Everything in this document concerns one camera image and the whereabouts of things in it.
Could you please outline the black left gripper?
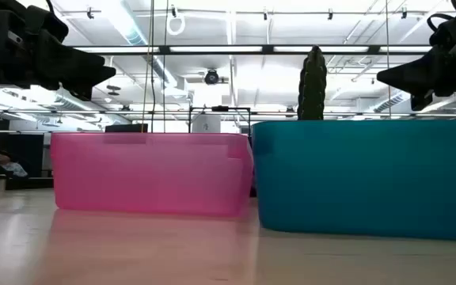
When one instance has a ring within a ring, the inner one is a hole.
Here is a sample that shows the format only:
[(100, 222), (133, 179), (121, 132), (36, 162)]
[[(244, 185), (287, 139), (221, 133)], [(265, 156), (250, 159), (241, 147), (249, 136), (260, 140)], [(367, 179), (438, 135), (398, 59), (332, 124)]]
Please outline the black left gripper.
[(91, 101), (93, 87), (116, 74), (102, 56), (62, 44), (67, 26), (49, 9), (0, 1), (0, 85), (67, 90)]

